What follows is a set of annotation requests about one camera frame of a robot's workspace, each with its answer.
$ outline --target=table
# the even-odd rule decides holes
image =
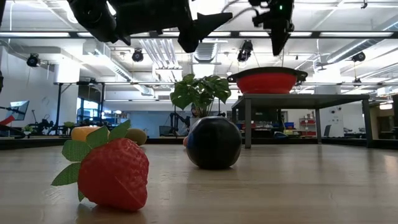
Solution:
[[[236,123],[236,109],[244,107],[246,127],[251,126],[251,108],[269,109],[310,109],[315,110],[318,143],[322,143],[320,109],[362,101],[366,130],[366,144],[373,141],[369,95],[304,95],[304,94],[245,94],[232,106],[232,119]],[[245,148],[251,148],[251,129],[245,132]]]

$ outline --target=table leg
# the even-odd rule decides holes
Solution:
[[[369,107],[369,100],[362,101],[362,111],[365,120],[366,146],[371,147],[373,142],[373,135],[372,135],[371,111]]]
[[[319,113],[319,109],[315,109],[315,123],[317,125],[318,144],[321,144],[322,143],[322,129],[321,129],[321,116]]]
[[[245,99],[244,106],[244,125],[246,127],[244,132],[244,147],[251,148],[251,99]]]
[[[232,108],[232,123],[236,124],[236,108]]]

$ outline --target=green plant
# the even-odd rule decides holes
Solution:
[[[65,127],[68,127],[68,128],[75,127],[75,123],[73,123],[73,122],[71,122],[71,121],[64,122],[63,125],[64,125]]]
[[[217,75],[195,78],[194,74],[184,76],[175,84],[174,92],[170,94],[173,105],[184,110],[193,103],[197,107],[198,116],[208,116],[213,106],[214,98],[223,103],[231,96],[227,79]]]
[[[24,128],[22,128],[24,131],[28,131],[28,132],[32,132],[33,128],[29,125],[25,126]]]

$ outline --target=strawberry leaf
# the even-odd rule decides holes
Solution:
[[[108,142],[108,129],[106,126],[102,126],[92,133],[89,133],[86,142],[92,149],[106,144]]]
[[[71,162],[81,162],[89,152],[87,143],[76,140],[67,140],[62,149],[62,155]]]
[[[85,198],[85,196],[83,195],[83,193],[81,191],[79,191],[79,189],[77,192],[77,196],[79,197],[79,202],[81,202]]]
[[[77,182],[79,177],[80,163],[70,164],[51,183],[52,186],[63,186]]]
[[[129,129],[130,127],[131,127],[130,120],[127,120],[127,121],[119,124],[119,126],[112,129],[111,134],[109,134],[109,141],[112,141],[113,139],[117,139],[117,138],[126,137],[127,129]]]

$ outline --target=yellow fruit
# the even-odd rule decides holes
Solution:
[[[73,128],[71,136],[72,140],[78,140],[78,141],[86,141],[87,135],[89,133],[92,133],[93,131],[96,131],[100,127],[76,127]]]

